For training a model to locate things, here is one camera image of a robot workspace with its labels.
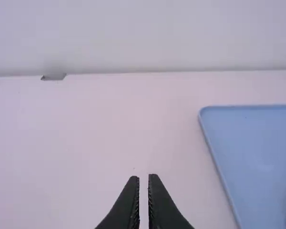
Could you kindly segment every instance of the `white backdrop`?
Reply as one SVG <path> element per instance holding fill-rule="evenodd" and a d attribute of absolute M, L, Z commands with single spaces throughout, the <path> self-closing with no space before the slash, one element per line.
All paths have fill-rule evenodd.
<path fill-rule="evenodd" d="M 1 77 L 0 229 L 93 229 L 131 175 L 147 229 L 149 173 L 196 229 L 236 229 L 198 112 L 273 103 L 286 71 Z"/>
<path fill-rule="evenodd" d="M 286 0 L 0 0 L 0 75 L 286 68 Z"/>

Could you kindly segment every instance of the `small metal clip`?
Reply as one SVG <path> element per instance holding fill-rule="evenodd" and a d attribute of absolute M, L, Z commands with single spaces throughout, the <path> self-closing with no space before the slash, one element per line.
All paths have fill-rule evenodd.
<path fill-rule="evenodd" d="M 53 73 L 48 75 L 43 75 L 41 80 L 43 81 L 53 81 L 53 80 L 63 80 L 66 77 L 66 73 Z"/>

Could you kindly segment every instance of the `white tabletop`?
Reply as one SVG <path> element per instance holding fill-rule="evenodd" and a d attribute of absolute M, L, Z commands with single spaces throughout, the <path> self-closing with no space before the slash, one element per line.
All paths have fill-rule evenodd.
<path fill-rule="evenodd" d="M 235 229 L 197 115 L 286 104 L 286 71 L 0 78 L 0 229 L 92 229 L 131 175 L 157 173 L 196 229 Z"/>

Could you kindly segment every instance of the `light blue plastic tray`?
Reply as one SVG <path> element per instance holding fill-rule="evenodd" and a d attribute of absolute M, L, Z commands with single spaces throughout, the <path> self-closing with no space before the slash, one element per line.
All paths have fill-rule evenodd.
<path fill-rule="evenodd" d="M 213 106 L 200 124 L 242 229 L 286 229 L 286 105 Z"/>

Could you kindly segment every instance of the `blue tray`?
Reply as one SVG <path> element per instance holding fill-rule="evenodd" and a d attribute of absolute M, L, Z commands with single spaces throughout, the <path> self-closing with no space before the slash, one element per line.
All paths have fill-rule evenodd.
<path fill-rule="evenodd" d="M 199 114 L 242 229 L 286 229 L 286 105 L 213 106 Z"/>

